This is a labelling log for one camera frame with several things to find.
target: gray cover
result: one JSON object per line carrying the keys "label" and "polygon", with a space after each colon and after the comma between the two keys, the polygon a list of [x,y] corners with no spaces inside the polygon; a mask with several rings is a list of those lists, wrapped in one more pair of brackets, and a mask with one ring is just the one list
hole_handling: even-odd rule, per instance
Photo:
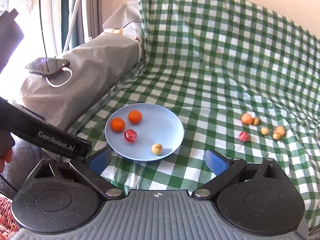
{"label": "gray cover", "polygon": [[[50,124],[68,129],[136,66],[140,60],[138,46],[137,42],[120,35],[100,34],[59,57],[71,62],[73,75],[65,85],[54,88],[43,76],[29,74],[20,91],[23,105]],[[62,84],[69,76],[69,72],[59,72],[49,80]]]}
{"label": "gray cover", "polygon": [[23,229],[12,240],[303,240],[296,232],[254,236],[227,224],[209,201],[191,198],[185,190],[132,190],[108,201],[89,224],[59,235],[38,235]]}

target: blue gripper pad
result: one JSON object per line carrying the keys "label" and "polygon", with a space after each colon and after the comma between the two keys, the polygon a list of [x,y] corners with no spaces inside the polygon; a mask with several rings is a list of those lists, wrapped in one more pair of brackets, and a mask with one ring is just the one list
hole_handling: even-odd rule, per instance
{"label": "blue gripper pad", "polygon": [[211,150],[207,150],[204,154],[205,164],[207,164],[208,168],[218,176],[220,173],[224,172],[228,167],[228,163],[215,155]]}
{"label": "blue gripper pad", "polygon": [[108,147],[104,147],[99,152],[96,152],[94,157],[89,162],[89,168],[96,172],[98,175],[109,166],[111,163],[111,150]]}

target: orange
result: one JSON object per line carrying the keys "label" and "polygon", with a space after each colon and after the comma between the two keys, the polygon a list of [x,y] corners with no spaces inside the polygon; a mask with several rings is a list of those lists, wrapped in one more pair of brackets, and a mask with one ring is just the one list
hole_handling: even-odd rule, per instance
{"label": "orange", "polygon": [[244,123],[244,124],[251,124],[252,123],[252,116],[248,113],[245,113],[241,116],[241,121]]}
{"label": "orange", "polygon": [[116,117],[111,121],[110,127],[114,132],[123,132],[125,123],[121,118]]}
{"label": "orange", "polygon": [[141,122],[142,115],[141,115],[141,113],[139,111],[132,110],[128,115],[128,119],[129,119],[130,123],[138,124],[138,123]]}
{"label": "orange", "polygon": [[278,126],[275,129],[275,133],[279,134],[282,137],[285,134],[285,128],[283,126]]}

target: phone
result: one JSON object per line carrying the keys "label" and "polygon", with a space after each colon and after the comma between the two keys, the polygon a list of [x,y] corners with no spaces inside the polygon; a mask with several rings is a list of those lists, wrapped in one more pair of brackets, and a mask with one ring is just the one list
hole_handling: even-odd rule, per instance
{"label": "phone", "polygon": [[28,69],[29,72],[33,74],[49,76],[68,66],[70,66],[70,60],[68,59],[40,57],[26,65],[24,68]]}

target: metal screw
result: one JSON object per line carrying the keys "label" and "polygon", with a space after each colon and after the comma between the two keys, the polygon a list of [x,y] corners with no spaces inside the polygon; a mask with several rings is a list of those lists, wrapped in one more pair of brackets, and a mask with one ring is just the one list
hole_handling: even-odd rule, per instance
{"label": "metal screw", "polygon": [[109,197],[119,197],[122,194],[122,191],[118,188],[111,188],[107,190],[106,194]]}
{"label": "metal screw", "polygon": [[210,191],[205,188],[200,188],[195,191],[197,197],[207,197],[210,195]]}

